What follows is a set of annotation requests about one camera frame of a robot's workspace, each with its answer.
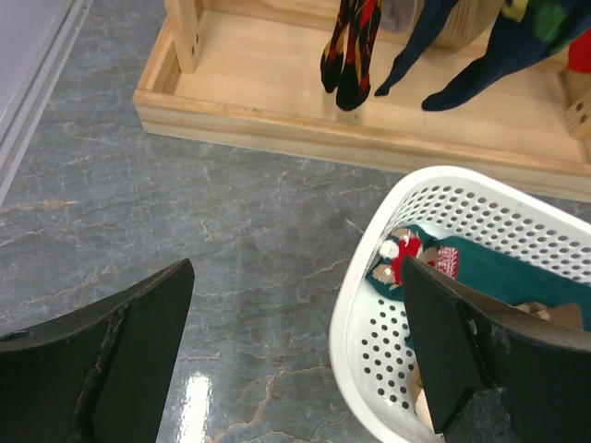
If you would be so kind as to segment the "navy sock with green patches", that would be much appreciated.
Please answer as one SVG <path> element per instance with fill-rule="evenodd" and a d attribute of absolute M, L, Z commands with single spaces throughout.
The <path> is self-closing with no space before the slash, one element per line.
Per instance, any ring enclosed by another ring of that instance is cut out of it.
<path fill-rule="evenodd" d="M 484 55 L 421 107 L 428 112 L 458 107 L 499 79 L 559 53 L 589 29 L 589 0 L 505 1 Z"/>

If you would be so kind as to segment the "white perforated plastic basket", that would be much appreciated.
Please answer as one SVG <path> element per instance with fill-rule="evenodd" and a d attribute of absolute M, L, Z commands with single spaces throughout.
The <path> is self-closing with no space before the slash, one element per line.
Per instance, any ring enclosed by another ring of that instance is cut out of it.
<path fill-rule="evenodd" d="M 590 225 L 515 188 L 464 168 L 409 174 L 382 201 L 362 236 L 338 294 L 330 358 L 356 419 L 381 442 L 441 442 L 422 424 L 408 379 L 416 366 L 404 343 L 404 305 L 374 290 L 366 275 L 392 230 L 410 225 L 457 235 L 580 283 L 590 282 Z"/>

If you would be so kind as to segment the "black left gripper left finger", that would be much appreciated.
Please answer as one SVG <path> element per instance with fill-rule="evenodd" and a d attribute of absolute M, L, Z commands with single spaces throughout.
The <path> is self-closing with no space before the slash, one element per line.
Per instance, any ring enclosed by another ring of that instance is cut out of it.
<path fill-rule="evenodd" d="M 4 442 L 153 442 L 193 293 L 188 259 L 1 338 Z"/>

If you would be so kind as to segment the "black red argyle sock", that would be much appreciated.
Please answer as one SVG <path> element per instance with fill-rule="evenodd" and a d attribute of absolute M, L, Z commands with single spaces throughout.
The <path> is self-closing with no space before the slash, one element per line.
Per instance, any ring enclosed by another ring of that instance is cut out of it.
<path fill-rule="evenodd" d="M 334 29 L 320 59 L 320 78 L 336 105 L 353 111 L 370 92 L 369 67 L 380 27 L 380 0 L 341 0 Z"/>

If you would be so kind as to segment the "navy hanging sock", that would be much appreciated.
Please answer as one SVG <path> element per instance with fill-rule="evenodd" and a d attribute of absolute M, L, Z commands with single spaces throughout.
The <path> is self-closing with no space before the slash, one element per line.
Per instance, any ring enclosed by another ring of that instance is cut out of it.
<path fill-rule="evenodd" d="M 394 58 L 392 69 L 384 82 L 376 89 L 377 97 L 387 96 L 439 36 L 457 0 L 427 0 L 418 16 L 415 27 L 404 49 Z"/>

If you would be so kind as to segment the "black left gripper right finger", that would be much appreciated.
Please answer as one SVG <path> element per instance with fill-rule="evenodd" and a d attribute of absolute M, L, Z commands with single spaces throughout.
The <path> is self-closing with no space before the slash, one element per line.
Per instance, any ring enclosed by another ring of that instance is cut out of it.
<path fill-rule="evenodd" d="M 416 258 L 402 274 L 435 433 L 447 442 L 589 441 L 589 333 L 527 314 Z"/>

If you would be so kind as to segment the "green christmas sock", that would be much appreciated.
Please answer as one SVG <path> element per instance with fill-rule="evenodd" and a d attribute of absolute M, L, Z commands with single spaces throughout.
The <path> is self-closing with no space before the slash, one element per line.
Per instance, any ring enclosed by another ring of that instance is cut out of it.
<path fill-rule="evenodd" d="M 392 230 L 378 248 L 365 279 L 381 296 L 403 300 L 402 265 L 414 257 L 461 284 L 518 307 L 575 304 L 569 328 L 590 330 L 590 287 L 459 236 L 434 237 L 417 225 Z"/>

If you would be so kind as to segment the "wooden drying rack frame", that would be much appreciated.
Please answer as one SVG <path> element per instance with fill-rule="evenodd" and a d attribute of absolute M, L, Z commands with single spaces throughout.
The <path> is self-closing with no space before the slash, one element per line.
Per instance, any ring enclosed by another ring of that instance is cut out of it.
<path fill-rule="evenodd" d="M 410 173 L 469 168 L 526 192 L 590 198 L 590 108 L 558 54 L 441 113 L 421 102 L 488 42 L 429 49 L 385 97 L 340 110 L 320 82 L 334 1 L 170 1 L 135 90 L 170 137 Z"/>

